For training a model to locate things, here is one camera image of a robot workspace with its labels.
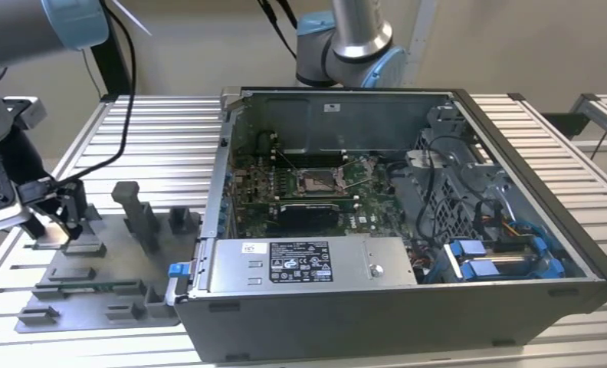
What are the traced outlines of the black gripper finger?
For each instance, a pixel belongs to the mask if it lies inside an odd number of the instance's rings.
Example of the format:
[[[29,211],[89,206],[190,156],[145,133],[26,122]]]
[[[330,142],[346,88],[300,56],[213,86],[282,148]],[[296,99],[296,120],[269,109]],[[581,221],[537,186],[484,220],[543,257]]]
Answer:
[[[33,240],[38,240],[45,235],[45,226],[29,209],[23,210],[23,220],[19,223],[19,228]]]
[[[58,219],[70,240],[78,239],[82,233],[81,220],[85,218],[87,202],[85,187],[79,179],[61,186],[57,191],[61,203]]]

